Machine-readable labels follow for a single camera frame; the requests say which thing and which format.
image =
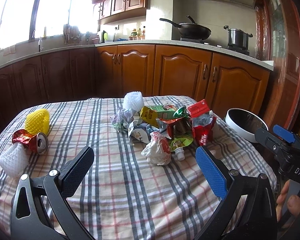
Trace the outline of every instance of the yellow packet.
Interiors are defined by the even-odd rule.
[[[156,111],[151,110],[149,107],[144,106],[141,109],[140,118],[148,124],[159,128],[159,125],[156,120],[156,118],[158,118],[158,114]]]

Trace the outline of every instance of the checkered fabric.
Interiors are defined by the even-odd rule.
[[[145,105],[192,105],[184,96],[144,98]],[[26,115],[36,109],[50,112],[49,148],[32,154],[24,170],[30,177],[60,169],[84,146],[95,153],[93,166],[73,197],[67,201],[96,239],[193,239],[219,204],[195,160],[196,145],[185,149],[185,160],[172,155],[166,166],[146,162],[140,153],[144,143],[130,144],[125,133],[111,126],[123,98],[93,98],[35,106],[22,111],[0,135],[0,154],[11,145],[15,130],[24,127]],[[274,189],[276,176],[254,147],[240,138],[220,118],[214,139],[208,144],[216,158],[242,175],[264,172]],[[17,180],[0,167],[0,229],[10,234],[10,213]],[[228,230],[233,228],[244,198],[239,202]],[[62,232],[45,199],[55,229]]]

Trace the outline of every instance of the black frying pan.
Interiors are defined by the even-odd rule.
[[[168,19],[160,18],[159,20],[171,23],[173,26],[177,27],[183,38],[199,39],[203,41],[209,38],[211,34],[211,30],[209,28],[196,24],[195,21],[190,16],[187,17],[192,21],[192,23],[177,24]]]

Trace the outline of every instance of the cabinet handle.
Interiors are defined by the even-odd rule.
[[[213,74],[212,74],[212,82],[215,82],[214,76],[216,75],[217,67],[213,67]]]
[[[206,75],[206,69],[207,69],[207,64],[204,64],[204,69],[203,69],[203,77],[202,79],[205,80],[205,75]]]

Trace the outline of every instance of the textured blue pad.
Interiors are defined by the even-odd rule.
[[[227,194],[226,178],[202,147],[197,148],[195,159],[213,193],[223,200]]]
[[[281,127],[280,125],[275,125],[272,128],[273,132],[280,136],[283,140],[285,140],[287,143],[294,143],[296,141],[294,135],[292,132],[289,132],[285,128]]]

